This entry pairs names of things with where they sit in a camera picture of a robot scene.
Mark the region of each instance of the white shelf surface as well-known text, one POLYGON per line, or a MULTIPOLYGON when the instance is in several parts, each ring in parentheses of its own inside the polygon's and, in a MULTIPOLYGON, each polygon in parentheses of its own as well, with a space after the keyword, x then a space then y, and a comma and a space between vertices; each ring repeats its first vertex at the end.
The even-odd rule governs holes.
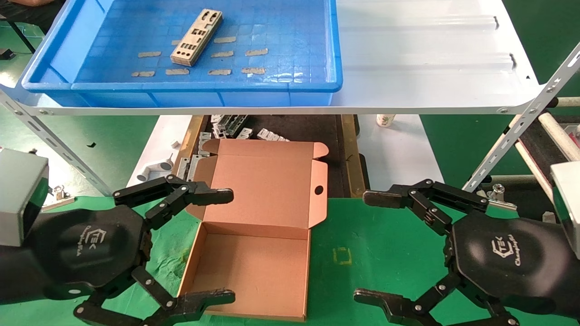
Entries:
POLYGON ((504 107, 515 114, 541 90, 501 0, 337 0, 337 7, 344 83, 328 107, 64 108, 46 96, 21 102, 54 115, 493 114, 504 107))

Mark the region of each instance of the green floor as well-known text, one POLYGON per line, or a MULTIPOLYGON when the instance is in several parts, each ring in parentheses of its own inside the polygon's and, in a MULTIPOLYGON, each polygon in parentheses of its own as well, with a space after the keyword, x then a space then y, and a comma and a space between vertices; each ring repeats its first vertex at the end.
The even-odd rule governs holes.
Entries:
MULTIPOLYGON (((540 83, 546 82, 569 51, 579 41, 580 1, 504 0, 513 24, 530 58, 540 83)), ((38 36, 28 26, 26 35, 38 36)), ((39 39, 32 40, 37 44, 39 39)), ((0 28, 2 47, 27 52, 16 34, 0 28)), ((30 55, 17 55, 0 61, 0 82, 13 85, 30 55)), ((580 77, 575 76, 559 96, 580 96, 580 77)), ((48 117, 45 123, 93 167, 112 188, 124 186, 155 124, 156 117, 48 117), (95 148, 86 144, 97 143, 95 148)), ((445 181, 462 186, 496 141, 511 116, 500 115, 423 115, 421 116, 445 181)), ((48 147, 6 110, 0 110, 0 146, 29 150, 36 147, 49 155, 48 147)), ((529 170, 512 149, 492 174, 526 174, 529 170)), ((71 192, 94 194, 94 190, 75 177, 68 180, 71 192)))

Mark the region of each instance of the small metal piece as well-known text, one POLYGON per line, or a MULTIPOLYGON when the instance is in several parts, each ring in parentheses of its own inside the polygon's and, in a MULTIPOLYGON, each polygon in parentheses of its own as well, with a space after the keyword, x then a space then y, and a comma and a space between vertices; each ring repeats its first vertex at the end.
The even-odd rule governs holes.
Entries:
POLYGON ((168 76, 171 75, 189 75, 189 69, 165 69, 165 74, 168 76))
POLYGON ((234 56, 233 51, 224 51, 224 52, 212 53, 212 58, 223 58, 223 57, 232 57, 232 56, 234 56))
POLYGON ((260 50, 248 50, 246 51, 246 56, 251 57, 251 56, 263 56, 268 54, 268 49, 260 49, 260 50))
POLYGON ((140 52, 137 56, 139 58, 146 58, 146 57, 158 57, 161 55, 161 51, 152 51, 152 52, 140 52))
POLYGON ((213 43, 232 43, 235 42, 235 36, 232 37, 218 37, 213 40, 213 43))
POLYGON ((242 68, 243 74, 256 74, 256 75, 263 75, 266 73, 265 68, 242 68))
POLYGON ((131 73, 131 77, 153 77, 155 76, 155 71, 135 71, 131 73))
POLYGON ((231 74, 231 69, 215 69, 208 71, 208 75, 227 76, 231 74))

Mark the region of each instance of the green mat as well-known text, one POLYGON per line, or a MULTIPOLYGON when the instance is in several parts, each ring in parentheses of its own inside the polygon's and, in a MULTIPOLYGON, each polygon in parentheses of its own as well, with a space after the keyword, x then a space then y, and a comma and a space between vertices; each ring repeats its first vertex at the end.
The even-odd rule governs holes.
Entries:
MULTIPOLYGON (((81 197, 66 209, 107 209, 110 198, 81 197)), ((140 207, 143 213, 147 207, 140 207)), ((512 218, 506 211, 490 208, 494 217, 512 218)), ((173 295, 179 282, 198 222, 181 213, 160 231, 153 232, 153 250, 147 270, 173 295)), ((402 294, 416 299, 445 276, 444 238, 437 236, 410 211, 368 207, 357 199, 330 199, 328 218, 313 229, 310 255, 310 288, 307 324, 386 325, 381 309, 353 301, 355 288, 402 294)), ((73 309, 82 299, 40 300, 0 306, 1 326, 82 326, 73 309)), ((145 318, 157 304, 134 285, 105 308, 145 318)), ((512 309, 522 326, 578 326, 558 316, 536 316, 512 309)), ((443 325, 489 317, 458 291, 433 310, 443 325)), ((204 316, 201 321, 181 325, 275 326, 289 322, 204 316)))

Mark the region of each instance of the metal plate with holes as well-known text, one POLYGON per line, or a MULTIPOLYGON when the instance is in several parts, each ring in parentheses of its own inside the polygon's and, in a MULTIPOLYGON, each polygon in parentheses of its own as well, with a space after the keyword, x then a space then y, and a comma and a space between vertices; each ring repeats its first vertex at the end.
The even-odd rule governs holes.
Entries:
POLYGON ((548 103, 558 94, 563 85, 580 68, 580 43, 572 50, 570 55, 564 60, 560 68, 556 70, 548 83, 544 86, 540 94, 532 100, 524 112, 514 122, 505 135, 501 135, 493 148, 484 158, 483 162, 475 170, 469 181, 463 186, 463 190, 473 192, 483 179, 489 174, 499 160, 514 145, 521 134, 530 126, 548 103))
POLYGON ((222 20, 222 12, 203 9, 171 53, 171 61, 184 66, 193 66, 222 20))

